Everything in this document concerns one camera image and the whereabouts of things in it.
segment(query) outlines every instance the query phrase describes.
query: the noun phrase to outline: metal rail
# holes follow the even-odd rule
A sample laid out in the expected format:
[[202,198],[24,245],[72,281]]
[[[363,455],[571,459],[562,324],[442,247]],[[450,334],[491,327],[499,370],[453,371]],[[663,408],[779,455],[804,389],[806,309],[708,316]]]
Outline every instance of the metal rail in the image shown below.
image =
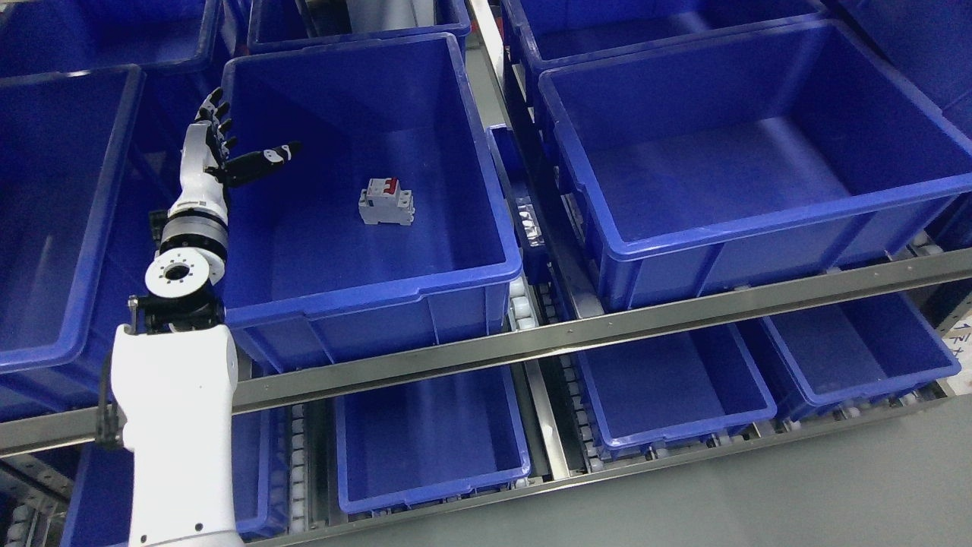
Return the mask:
[[[248,380],[242,414],[972,277],[972,249]],[[0,423],[0,456],[94,438],[95,410]]]

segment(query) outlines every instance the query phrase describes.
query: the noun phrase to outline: blue plastic bin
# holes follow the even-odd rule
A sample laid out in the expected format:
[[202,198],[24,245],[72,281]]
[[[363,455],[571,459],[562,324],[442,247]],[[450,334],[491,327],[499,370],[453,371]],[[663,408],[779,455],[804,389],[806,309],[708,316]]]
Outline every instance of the blue plastic bin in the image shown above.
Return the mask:
[[[274,409],[233,417],[233,509],[236,530],[244,539],[277,535],[290,523],[285,415],[283,409]],[[131,452],[85,446],[61,547],[127,542],[133,470]]]
[[148,74],[136,140],[178,151],[229,59],[222,0],[37,0],[0,18],[0,77],[135,63]]
[[[278,372],[500,332],[520,255],[456,39],[354,42],[233,60],[240,149],[303,143],[234,191],[226,324]],[[372,177],[411,226],[368,226]]]
[[143,80],[135,66],[0,79],[0,420],[97,402],[155,252],[148,213],[173,200],[127,166]]
[[[435,0],[435,21],[433,26],[417,26],[380,32],[351,33],[347,10],[337,5],[327,20],[320,26],[328,29],[323,36],[309,36],[301,16],[304,0],[254,0],[250,15],[250,34],[247,45],[254,54],[299,50],[309,46],[321,46],[366,39],[386,39],[399,36],[413,36],[431,32],[449,32],[459,42],[459,51],[465,56],[466,36],[472,30],[469,12],[463,0]],[[319,7],[327,4],[317,2]]]
[[[881,52],[972,136],[972,3],[954,0],[830,0]],[[972,197],[954,203],[930,226],[947,249],[972,245]]]
[[823,11],[817,0],[503,0],[503,27],[534,104],[544,70],[811,20]]
[[843,7],[887,58],[946,109],[972,91],[972,3],[828,0]]
[[777,412],[735,325],[580,351],[574,359],[602,459],[734,435]]
[[781,418],[901,396],[961,370],[903,294],[771,315],[740,330]]
[[540,76],[610,310],[900,250],[972,189],[972,143],[832,21]]
[[334,407],[345,513],[412,507],[530,474],[505,367],[338,397]]

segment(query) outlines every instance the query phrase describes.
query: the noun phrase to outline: storage shelf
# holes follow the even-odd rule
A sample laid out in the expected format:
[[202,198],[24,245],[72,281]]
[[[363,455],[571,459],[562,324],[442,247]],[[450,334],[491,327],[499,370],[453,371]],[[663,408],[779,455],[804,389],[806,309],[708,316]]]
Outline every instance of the storage shelf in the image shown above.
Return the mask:
[[[892,399],[889,403],[863,410],[859,416],[838,412],[819,419],[807,420],[799,428],[786,422],[752,424],[743,437],[699,443],[669,456],[649,454],[608,462],[594,470],[590,462],[567,465],[565,444],[557,439],[555,414],[551,407],[550,376],[541,373],[556,368],[556,357],[574,351],[662,336],[760,317],[768,314],[802,310],[847,300],[876,296],[918,287],[938,285],[972,278],[972,249],[961,249],[931,256],[896,257],[895,260],[847,270],[795,279],[780,283],[745,288],[702,298],[673,302],[651,308],[605,314],[592,286],[586,261],[576,244],[571,221],[563,207],[553,178],[556,172],[538,154],[540,143],[532,130],[532,120],[522,94],[522,84],[514,71],[504,64],[503,43],[487,0],[467,0],[478,22],[481,41],[494,76],[498,94],[503,98],[507,125],[513,128],[517,145],[528,158],[530,190],[543,238],[551,256],[551,269],[557,285],[564,291],[564,303],[574,320],[543,325],[535,329],[504,333],[442,346],[380,355],[367,359],[309,368],[288,374],[240,382],[233,400],[233,412],[242,414],[262,409],[316,401],[338,395],[374,389],[387,385],[457,374],[494,366],[513,365],[514,379],[521,397],[521,412],[529,413],[537,433],[528,432],[532,455],[540,472],[530,484],[511,490],[463,497],[408,511],[375,518],[352,519],[336,509],[336,503],[322,502],[310,530],[282,535],[253,543],[259,547],[304,545],[312,541],[361,529],[390,525],[413,518],[451,512],[500,501],[554,492],[588,483],[619,478],[709,459],[737,454],[782,443],[807,439],[846,430],[883,419],[892,419],[932,408],[955,398],[937,383],[922,390],[914,400]],[[96,409],[0,423],[0,456],[35,452],[45,448],[80,444],[93,440]],[[578,431],[560,434],[580,437]],[[332,462],[319,461],[310,473],[328,473]],[[308,484],[315,484],[313,479]],[[308,499],[315,494],[308,492]]]

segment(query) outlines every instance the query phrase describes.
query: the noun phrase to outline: black cable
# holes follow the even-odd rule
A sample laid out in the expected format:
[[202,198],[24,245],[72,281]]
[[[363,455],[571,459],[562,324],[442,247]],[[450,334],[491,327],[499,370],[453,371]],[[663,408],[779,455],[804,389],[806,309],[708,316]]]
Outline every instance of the black cable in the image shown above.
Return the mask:
[[101,380],[98,383],[98,412],[94,425],[94,442],[101,448],[116,449],[119,442],[119,412],[115,403],[108,400],[108,388],[112,378],[112,352],[109,350],[101,364]]

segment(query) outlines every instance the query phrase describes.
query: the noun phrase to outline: robotic arm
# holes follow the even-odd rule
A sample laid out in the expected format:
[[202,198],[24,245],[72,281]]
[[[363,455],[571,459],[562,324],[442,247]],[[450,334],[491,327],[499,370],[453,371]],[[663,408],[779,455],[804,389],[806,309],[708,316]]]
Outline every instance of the robotic arm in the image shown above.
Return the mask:
[[[111,386],[135,454],[128,545],[243,545],[233,515],[230,458],[236,348],[214,286],[226,270],[228,189],[281,168],[291,142],[229,160],[229,105],[213,91],[186,131],[182,194],[163,215],[148,296],[130,297],[130,325],[116,331]],[[139,316],[143,317],[142,328]]]

